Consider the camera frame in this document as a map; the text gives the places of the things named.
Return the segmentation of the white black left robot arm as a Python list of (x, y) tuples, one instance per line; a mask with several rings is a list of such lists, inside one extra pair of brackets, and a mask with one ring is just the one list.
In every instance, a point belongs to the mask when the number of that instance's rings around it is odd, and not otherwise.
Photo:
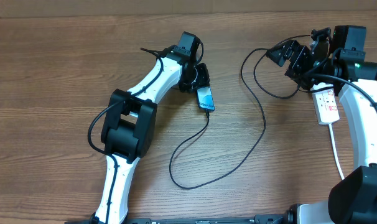
[(128, 214), (128, 197), (137, 163), (150, 148), (157, 106), (175, 85), (181, 92), (196, 93), (199, 108), (215, 109), (206, 65), (197, 53), (201, 40), (184, 32), (176, 45), (153, 50), (154, 68), (128, 91), (115, 90), (105, 117), (100, 153), (106, 156), (107, 170), (103, 195), (89, 223), (123, 223)]

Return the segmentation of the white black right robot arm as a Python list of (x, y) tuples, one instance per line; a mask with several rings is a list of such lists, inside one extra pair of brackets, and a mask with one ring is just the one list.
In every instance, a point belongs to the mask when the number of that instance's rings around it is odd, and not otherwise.
[(305, 90), (330, 84), (347, 117), (353, 146), (353, 171), (328, 199), (296, 204), (286, 223), (377, 223), (377, 63), (365, 59), (366, 28), (336, 26), (313, 30), (312, 44), (293, 38), (266, 51), (286, 75)]

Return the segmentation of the Samsung Galaxy smartphone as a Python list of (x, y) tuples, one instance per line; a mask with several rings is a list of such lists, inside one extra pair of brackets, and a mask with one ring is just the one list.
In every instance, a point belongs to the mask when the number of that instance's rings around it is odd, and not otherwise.
[(214, 111), (215, 105), (210, 86), (205, 86), (197, 90), (198, 107), (207, 111)]

